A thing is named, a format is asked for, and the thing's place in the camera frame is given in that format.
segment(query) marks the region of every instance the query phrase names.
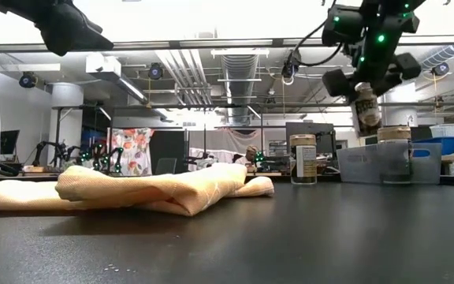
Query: orange towel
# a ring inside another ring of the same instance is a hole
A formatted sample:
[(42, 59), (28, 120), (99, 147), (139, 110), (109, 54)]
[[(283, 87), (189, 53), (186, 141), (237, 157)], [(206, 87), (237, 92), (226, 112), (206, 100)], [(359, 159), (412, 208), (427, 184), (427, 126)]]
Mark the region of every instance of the orange towel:
[(269, 178), (245, 185), (246, 173), (242, 165), (215, 164), (185, 174), (130, 178), (72, 166), (57, 182), (0, 181), (0, 210), (141, 207), (193, 216), (222, 197), (273, 195)]

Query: floral curtain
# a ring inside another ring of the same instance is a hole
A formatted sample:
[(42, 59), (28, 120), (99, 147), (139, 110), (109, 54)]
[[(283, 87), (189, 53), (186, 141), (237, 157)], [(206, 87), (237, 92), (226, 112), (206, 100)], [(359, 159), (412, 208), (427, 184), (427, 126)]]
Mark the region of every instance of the floral curtain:
[[(149, 128), (113, 129), (112, 148), (124, 148), (121, 158), (121, 173), (124, 176), (151, 175), (149, 143), (153, 133)], [(112, 157), (112, 164), (116, 160), (115, 155)]]

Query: blue bin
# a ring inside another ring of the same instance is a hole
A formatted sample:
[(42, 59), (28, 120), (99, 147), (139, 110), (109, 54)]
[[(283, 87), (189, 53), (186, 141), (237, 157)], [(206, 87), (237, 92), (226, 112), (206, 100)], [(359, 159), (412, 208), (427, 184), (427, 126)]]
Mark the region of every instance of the blue bin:
[[(425, 140), (418, 140), (413, 141), (413, 144), (418, 143), (440, 143), (442, 144), (442, 155), (451, 155), (454, 154), (454, 137), (437, 137), (432, 139), (425, 139)], [(421, 153), (420, 151), (415, 151), (413, 154), (414, 157), (423, 157), (425, 153)]]

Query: black table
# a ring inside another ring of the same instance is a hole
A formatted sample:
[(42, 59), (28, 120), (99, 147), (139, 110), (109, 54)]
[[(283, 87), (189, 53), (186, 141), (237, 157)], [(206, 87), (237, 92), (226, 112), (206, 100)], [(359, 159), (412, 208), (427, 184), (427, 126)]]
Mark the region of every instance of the black table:
[(0, 283), (454, 283), (454, 187), (276, 187), (194, 218), (0, 214)]

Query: jar lid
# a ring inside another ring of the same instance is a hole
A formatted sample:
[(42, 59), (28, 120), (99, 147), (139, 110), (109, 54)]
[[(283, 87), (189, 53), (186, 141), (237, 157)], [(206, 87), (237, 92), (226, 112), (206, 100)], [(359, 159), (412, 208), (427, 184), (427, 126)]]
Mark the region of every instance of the jar lid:
[(303, 143), (304, 145), (316, 145), (316, 136), (314, 134), (296, 134), (296, 135), (291, 135), (290, 136), (290, 144), (292, 143), (293, 140), (299, 140)]
[(409, 126), (392, 126), (378, 129), (378, 142), (391, 139), (411, 139)]

